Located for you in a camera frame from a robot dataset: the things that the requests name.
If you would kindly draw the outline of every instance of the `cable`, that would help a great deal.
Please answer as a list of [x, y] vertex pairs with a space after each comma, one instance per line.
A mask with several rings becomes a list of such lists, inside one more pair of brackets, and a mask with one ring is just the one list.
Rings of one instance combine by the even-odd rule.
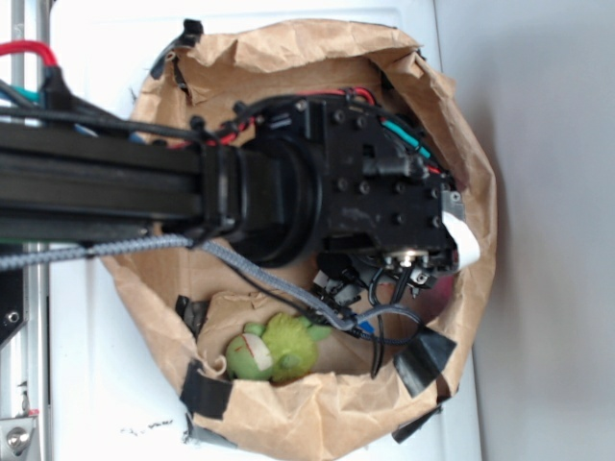
[[191, 141], [202, 141], [202, 134], [195, 131], [181, 130], [163, 125], [154, 125], [150, 123], [133, 122], [128, 120], [120, 120], [107, 117], [96, 117], [91, 115], [83, 115], [74, 112], [65, 112], [49, 109], [24, 109], [24, 108], [0, 108], [0, 115], [7, 115], [16, 118], [35, 118], [50, 122], [66, 122], [75, 125], [93, 126], [98, 128], [106, 128], [109, 130], [120, 130], [127, 133], [143, 132], [157, 134], [163, 137], [174, 137], [179, 139], [189, 139]]
[[7, 101], [20, 108], [31, 109], [37, 107], [33, 102], [21, 94], [17, 88], [7, 84], [2, 79], [0, 79], [0, 95], [5, 95]]
[[[122, 255], [125, 253], [139, 253], [151, 250], [185, 247], [190, 248], [194, 240], [178, 234], [167, 234], [155, 237], [144, 237], [120, 242], [102, 243], [91, 247], [71, 247], [67, 249], [49, 250], [39, 253], [25, 253], [19, 255], [0, 256], [0, 271], [23, 269], [36, 264], [49, 264], [52, 262], [83, 259], [97, 256]], [[338, 314], [328, 305], [303, 288], [269, 274], [252, 261], [229, 250], [215, 242], [207, 241], [200, 247], [202, 250], [218, 257], [225, 263], [233, 266], [247, 276], [280, 289], [296, 300], [317, 310], [332, 327], [342, 331], [351, 330], [369, 319], [381, 314], [399, 314], [410, 318], [413, 322], [423, 325], [421, 318], [413, 311], [398, 304], [379, 305], [356, 315], [354, 318], [340, 319]]]
[[365, 99], [368, 104], [371, 106], [376, 104], [376, 98], [372, 92], [363, 87], [363, 86], [353, 86], [346, 89], [326, 89], [326, 90], [315, 90], [315, 91], [300, 91], [297, 93], [301, 96], [325, 96], [325, 95], [335, 95], [335, 96], [360, 96]]
[[382, 321], [381, 315], [378, 316], [378, 332], [378, 340], [373, 341], [374, 358], [372, 359], [372, 371], [370, 373], [372, 379], [374, 379], [378, 375], [378, 372], [382, 368], [382, 362], [384, 361], [384, 339], [386, 338], [384, 338], [384, 322]]
[[58, 60], [45, 43], [34, 40], [16, 40], [9, 43], [0, 43], [0, 56], [12, 55], [15, 53], [36, 53], [42, 58], [45, 66], [57, 66]]
[[35, 91], [30, 91], [29, 89], [22, 88], [21, 86], [16, 85], [13, 85], [12, 87], [15, 89], [15, 91], [17, 91], [31, 103], [38, 103], [38, 101], [40, 100], [38, 93]]
[[[414, 333], [412, 333], [412, 335], [408, 336], [407, 338], [402, 338], [402, 339], [384, 338], [382, 339], [382, 343], [385, 344], [386, 346], [406, 346], [408, 343], [412, 342], [412, 340], [416, 337], [421, 327], [422, 326], [418, 327], [417, 330]], [[350, 334], [351, 336], [357, 339], [362, 339], [364, 341], [371, 341], [371, 342], [381, 341], [378, 336], [375, 336], [374, 334], [371, 334], [371, 333], [366, 333], [365, 331], [362, 331], [359, 328], [354, 328], [354, 329], [351, 329], [349, 331], [344, 331], [344, 332], [347, 334]]]
[[376, 293], [376, 288], [378, 287], [378, 281], [381, 279], [383, 274], [384, 269], [382, 269], [381, 267], [378, 271], [376, 271], [376, 274], [374, 274], [371, 281], [369, 282], [369, 287], [367, 289], [367, 299], [369, 300], [369, 304], [371, 305], [381, 304]]
[[252, 285], [254, 288], [256, 288], [258, 291], [260, 291], [261, 293], [265, 294], [266, 296], [268, 296], [269, 298], [273, 298], [274, 300], [277, 300], [281, 303], [284, 303], [290, 307], [292, 307], [293, 309], [297, 310], [301, 315], [303, 315], [304, 317], [306, 317], [307, 319], [312, 321], [312, 315], [304, 308], [302, 308], [300, 305], [298, 305], [297, 303], [294, 303], [291, 300], [287, 300], [285, 297], [278, 295], [277, 293], [274, 293], [273, 291], [269, 290], [268, 288], [266, 288], [265, 286], [261, 285], [260, 283], [256, 283], [254, 280], [250, 279], [248, 276], [246, 276], [243, 272], [241, 272], [240, 270], [234, 268], [233, 266], [226, 264], [226, 266], [231, 269], [233, 272], [235, 272], [240, 278], [242, 278], [244, 281], [246, 281], [247, 283], [249, 283], [250, 285]]
[[384, 120], [382, 122], [382, 125], [385, 128], [387, 128], [390, 132], [392, 132], [392, 133], [396, 134], [398, 137], [400, 137], [407, 144], [412, 146], [424, 158], [431, 158], [431, 153], [427, 149], [425, 149], [425, 147], [423, 147], [423, 145], [421, 145], [421, 143], [417, 139], [415, 139], [413, 136], [411, 136], [406, 131], [404, 131], [404, 129], [402, 129], [402, 127], [397, 126], [391, 120]]
[[395, 290], [393, 291], [393, 295], [391, 296], [392, 304], [396, 304], [402, 299], [404, 291], [406, 290], [406, 285], [410, 280], [411, 274], [411, 269], [404, 269], [400, 277], [397, 279], [397, 283], [395, 283]]

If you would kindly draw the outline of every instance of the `red wire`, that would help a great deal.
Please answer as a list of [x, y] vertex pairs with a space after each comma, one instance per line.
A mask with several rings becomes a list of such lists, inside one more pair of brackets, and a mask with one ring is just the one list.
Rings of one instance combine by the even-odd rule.
[[[355, 86], [354, 88], [352, 88], [352, 90], [355, 92], [357, 96], [360, 96], [361, 98], [365, 99], [370, 105], [374, 106], [376, 104], [376, 98], [374, 98], [374, 95], [369, 89], [364, 88], [362, 86]], [[343, 89], [326, 89], [323, 91], [318, 91], [318, 90], [302, 91], [297, 94], [301, 94], [304, 96], [318, 95], [318, 94], [334, 94], [337, 96], [344, 96], [346, 92]]]
[[36, 53], [42, 58], [46, 66], [57, 66], [58, 60], [45, 43], [34, 40], [17, 40], [9, 43], [0, 43], [0, 56], [12, 55], [15, 53]]
[[[240, 133], [245, 132], [248, 128], [250, 128], [252, 124], [254, 124], [254, 117], [251, 117], [247, 123], [240, 124], [237, 127], [237, 133], [228, 133], [225, 136], [222, 136], [219, 139], [220, 144], [225, 145], [225, 146], [228, 144], [231, 144], [233, 141], [235, 141], [239, 137]], [[169, 149], [183, 149], [184, 147], [187, 147], [190, 144], [192, 143], [189, 141], [179, 142], [177, 144], [173, 144], [172, 146], [169, 146]], [[206, 141], [206, 144], [208, 146], [215, 146], [217, 143], [213, 139], [210, 139]]]

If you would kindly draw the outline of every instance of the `black wire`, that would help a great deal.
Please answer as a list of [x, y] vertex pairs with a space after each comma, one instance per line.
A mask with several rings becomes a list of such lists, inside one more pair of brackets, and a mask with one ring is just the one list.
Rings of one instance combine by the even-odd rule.
[[4, 80], [0, 79], [0, 92], [7, 95], [9, 100], [23, 109], [36, 108], [37, 105], [26, 98], [23, 94], [13, 88], [11, 85], [7, 84]]
[[379, 329], [379, 338], [378, 341], [373, 341], [374, 344], [374, 358], [372, 360], [372, 373], [371, 377], [374, 379], [378, 372], [382, 368], [382, 362], [384, 361], [384, 322], [382, 321], [382, 316], [378, 316], [378, 329]]
[[[266, 109], [271, 104], [275, 104], [278, 102], [299, 101], [301, 99], [308, 100], [308, 99], [313, 99], [313, 98], [339, 99], [339, 98], [346, 98], [346, 96], [345, 95], [344, 96], [334, 95], [334, 94], [313, 94], [313, 95], [285, 94], [285, 95], [273, 96], [271, 98], [258, 101], [257, 103], [254, 103], [251, 106], [248, 106], [243, 112], [241, 112], [233, 120], [233, 123], [235, 123], [236, 125], [239, 125], [241, 123], [247, 123], [250, 117], [259, 113], [263, 109]], [[399, 126], [402, 130], [404, 130], [405, 132], [411, 134], [414, 138], [416, 138], [419, 142], [419, 148], [425, 145], [422, 139], [423, 136], [421, 136], [417, 130], [411, 128], [407, 124], [407, 122], [399, 115], [395, 115], [394, 113], [391, 113], [388, 110], [381, 108], [380, 106], [372, 105], [369, 103], [363, 103], [357, 100], [349, 101], [348, 104], [349, 106], [355, 106], [357, 108], [363, 109], [364, 111], [368, 111], [368, 112], [371, 111], [375, 113], [376, 115], [379, 115], [380, 117], [390, 120], [391, 122]], [[435, 164], [435, 166], [437, 166], [440, 169], [443, 169], [442, 165], [437, 161], [437, 158], [435, 158], [435, 156], [431, 156], [430, 160]]]
[[411, 269], [404, 269], [400, 277], [397, 279], [397, 283], [395, 283], [395, 291], [391, 297], [391, 304], [397, 304], [402, 299], [411, 274]]
[[378, 287], [378, 281], [381, 279], [384, 274], [384, 269], [382, 267], [376, 271], [376, 274], [372, 277], [369, 282], [369, 287], [367, 289], [367, 297], [369, 299], [369, 304], [371, 305], [380, 305], [381, 302], [378, 299], [378, 295], [376, 294], [376, 288]]
[[[419, 325], [417, 330], [412, 333], [411, 336], [408, 336], [403, 339], [394, 339], [394, 338], [383, 338], [382, 343], [386, 346], [407, 346], [417, 335], [422, 325]], [[372, 333], [367, 333], [360, 328], [353, 328], [347, 331], [344, 331], [346, 334], [349, 334], [357, 339], [363, 339], [365, 341], [379, 342], [380, 338]]]
[[[325, 321], [325, 319], [316, 317], [312, 312], [308, 311], [307, 309], [304, 309], [303, 307], [301, 307], [297, 303], [294, 303], [291, 300], [287, 300], [286, 298], [278, 295], [277, 293], [273, 293], [271, 290], [269, 290], [268, 288], [265, 288], [260, 283], [250, 279], [248, 276], [246, 276], [239, 269], [233, 267], [232, 265], [228, 264], [225, 261], [222, 261], [222, 262], [229, 269], [231, 269], [238, 276], [240, 276], [244, 281], [248, 282], [250, 285], [255, 287], [258, 291], [262, 292], [266, 296], [268, 296], [270, 298], [273, 298], [274, 300], [280, 301], [281, 303], [284, 303], [286, 305], [289, 305], [293, 309], [297, 310], [300, 314], [305, 316], [313, 324], [324, 325], [323, 322]], [[346, 333], [346, 334], [349, 334], [349, 335], [351, 335], [351, 336], [353, 336], [353, 337], [355, 337], [357, 339], [363, 339], [363, 340], [372, 341], [372, 342], [375, 342], [375, 343], [381, 342], [382, 344], [389, 345], [389, 346], [405, 346], [406, 344], [408, 344], [410, 341], [412, 341], [414, 339], [414, 337], [416, 336], [416, 333], [418, 332], [418, 329], [417, 329], [416, 332], [414, 332], [414, 334], [412, 334], [412, 336], [408, 336], [407, 338], [404, 338], [404, 339], [393, 339], [393, 338], [386, 338], [386, 337], [380, 337], [379, 338], [379, 337], [377, 337], [377, 336], [375, 336], [373, 334], [364, 332], [360, 328], [352, 328], [350, 330], [343, 331], [343, 332]]]
[[177, 128], [166, 127], [151, 123], [133, 122], [129, 120], [120, 120], [108, 117], [97, 117], [92, 115], [84, 115], [75, 112], [65, 112], [49, 109], [24, 109], [24, 108], [0, 108], [0, 115], [6, 115], [15, 118], [35, 118], [50, 122], [66, 122], [76, 125], [93, 126], [105, 128], [108, 130], [121, 130], [127, 133], [143, 132], [157, 134], [164, 137], [175, 137], [190, 141], [203, 141], [203, 134], [206, 139], [215, 139], [215, 136], [210, 132], [196, 132], [189, 130], [181, 130]]

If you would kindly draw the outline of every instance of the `bolt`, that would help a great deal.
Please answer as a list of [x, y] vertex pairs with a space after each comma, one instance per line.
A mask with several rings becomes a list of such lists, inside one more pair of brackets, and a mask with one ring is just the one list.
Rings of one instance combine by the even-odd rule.
[[367, 181], [361, 181], [358, 185], [358, 192], [361, 195], [367, 195], [369, 194], [369, 182]]
[[192, 115], [190, 118], [190, 128], [195, 132], [201, 132], [205, 129], [205, 119], [199, 115]]
[[395, 182], [395, 185], [393, 186], [393, 190], [397, 194], [403, 194], [404, 191], [406, 190], [406, 185], [403, 182]]
[[346, 114], [344, 113], [344, 111], [342, 109], [338, 109], [333, 113], [333, 122], [335, 122], [336, 124], [341, 124], [344, 123], [344, 120], [346, 120]]
[[348, 190], [348, 180], [346, 178], [338, 178], [335, 182], [335, 187], [340, 192], [346, 192]]
[[233, 104], [233, 112], [239, 115], [241, 112], [245, 111], [248, 108], [248, 105], [243, 101], [237, 101]]
[[308, 101], [301, 99], [295, 103], [295, 109], [299, 112], [303, 112], [308, 108]]
[[400, 266], [408, 268], [412, 266], [412, 256], [404, 255], [404, 259], [400, 261]]
[[367, 119], [363, 115], [360, 115], [355, 121], [355, 126], [360, 130], [364, 130], [365, 127], [367, 127]]
[[30, 434], [23, 427], [15, 427], [7, 434], [7, 444], [15, 452], [25, 449], [29, 442]]
[[393, 215], [393, 224], [397, 224], [398, 226], [402, 225], [406, 221], [406, 218], [402, 213], [395, 213]]
[[15, 311], [9, 312], [6, 318], [11, 324], [16, 324], [19, 322], [19, 313]]
[[223, 216], [222, 217], [222, 226], [225, 228], [231, 228], [234, 226], [235, 219], [232, 216]]

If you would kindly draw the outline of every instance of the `metal frame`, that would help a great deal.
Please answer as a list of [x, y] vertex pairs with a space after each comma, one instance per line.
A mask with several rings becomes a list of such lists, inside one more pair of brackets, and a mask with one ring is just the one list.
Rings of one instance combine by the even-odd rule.
[[[11, 39], [49, 40], [51, 0], [6, 0], [11, 13]], [[34, 59], [11, 58], [10, 75], [2, 77], [14, 85], [38, 85], [42, 68]], [[40, 251], [41, 244], [26, 246]], [[0, 459], [51, 460], [48, 297], [46, 267], [24, 270], [25, 325], [0, 351]]]

